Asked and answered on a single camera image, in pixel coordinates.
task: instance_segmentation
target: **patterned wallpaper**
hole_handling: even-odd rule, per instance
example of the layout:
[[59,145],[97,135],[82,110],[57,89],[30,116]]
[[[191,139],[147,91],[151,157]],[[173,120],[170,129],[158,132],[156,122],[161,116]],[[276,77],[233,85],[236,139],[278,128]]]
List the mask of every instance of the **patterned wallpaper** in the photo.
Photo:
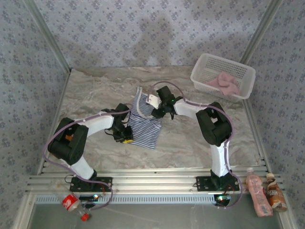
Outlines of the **patterned wallpaper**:
[[239,61],[268,0],[35,0],[72,68]]
[[273,171],[285,185],[305,228],[305,2],[284,0],[255,51],[251,95]]
[[1,0],[0,9],[0,229],[9,229],[66,74],[22,0]]

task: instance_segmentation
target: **marble surface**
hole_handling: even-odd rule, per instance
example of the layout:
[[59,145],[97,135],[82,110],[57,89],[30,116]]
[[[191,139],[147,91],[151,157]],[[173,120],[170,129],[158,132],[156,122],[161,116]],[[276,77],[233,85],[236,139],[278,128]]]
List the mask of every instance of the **marble surface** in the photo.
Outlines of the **marble surface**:
[[[142,86],[143,92],[147,93],[155,82],[168,80],[178,85],[186,98],[194,102],[209,104],[218,101],[236,129],[229,146],[230,164],[257,165],[259,154],[242,103],[233,104],[195,90],[190,80],[192,69],[191,66],[172,66],[72,70],[60,119],[87,117],[104,108],[115,108],[118,103],[131,103],[137,86]],[[171,85],[169,88],[179,96],[177,89]],[[116,143],[112,136],[101,131],[87,139],[84,157],[97,170],[212,166],[210,146],[204,140],[197,120],[185,116],[175,116],[171,120],[170,115],[166,115],[162,119],[155,150]]]

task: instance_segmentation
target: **pink towel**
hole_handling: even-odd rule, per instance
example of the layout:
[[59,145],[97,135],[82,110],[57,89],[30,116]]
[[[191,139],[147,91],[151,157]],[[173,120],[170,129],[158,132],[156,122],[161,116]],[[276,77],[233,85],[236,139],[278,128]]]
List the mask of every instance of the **pink towel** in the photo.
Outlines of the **pink towel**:
[[238,84],[236,83],[235,77],[225,72],[220,73],[217,78],[206,82],[205,84],[220,89],[224,95],[240,95],[240,90],[237,87]]

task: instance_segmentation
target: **plastic bottle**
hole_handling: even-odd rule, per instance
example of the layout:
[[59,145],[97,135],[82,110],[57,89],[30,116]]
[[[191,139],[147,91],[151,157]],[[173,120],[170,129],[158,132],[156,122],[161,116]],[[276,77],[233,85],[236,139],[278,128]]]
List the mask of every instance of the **plastic bottle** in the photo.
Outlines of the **plastic bottle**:
[[247,169],[248,176],[246,184],[251,194],[254,209],[259,217],[272,216],[272,208],[264,194],[264,188],[262,187],[262,179],[254,174],[253,168]]
[[83,211],[83,208],[80,205],[81,201],[64,185],[58,182],[52,182],[50,184],[50,189],[68,212],[75,213],[82,221],[87,221],[89,219],[90,215]]
[[272,173],[267,174],[268,189],[267,194],[269,203],[275,211],[287,211],[287,204],[283,193],[275,181],[275,176]]

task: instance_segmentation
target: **blue and white striped cloth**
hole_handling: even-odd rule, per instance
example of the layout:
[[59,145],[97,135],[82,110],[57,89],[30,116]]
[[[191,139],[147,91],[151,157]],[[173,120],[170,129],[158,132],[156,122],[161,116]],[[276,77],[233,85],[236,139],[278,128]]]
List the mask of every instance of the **blue and white striped cloth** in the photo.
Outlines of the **blue and white striped cloth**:
[[161,130],[161,119],[154,118],[151,113],[153,106],[146,103],[147,94],[138,87],[132,103],[128,125],[132,127],[133,142],[130,144],[155,149]]

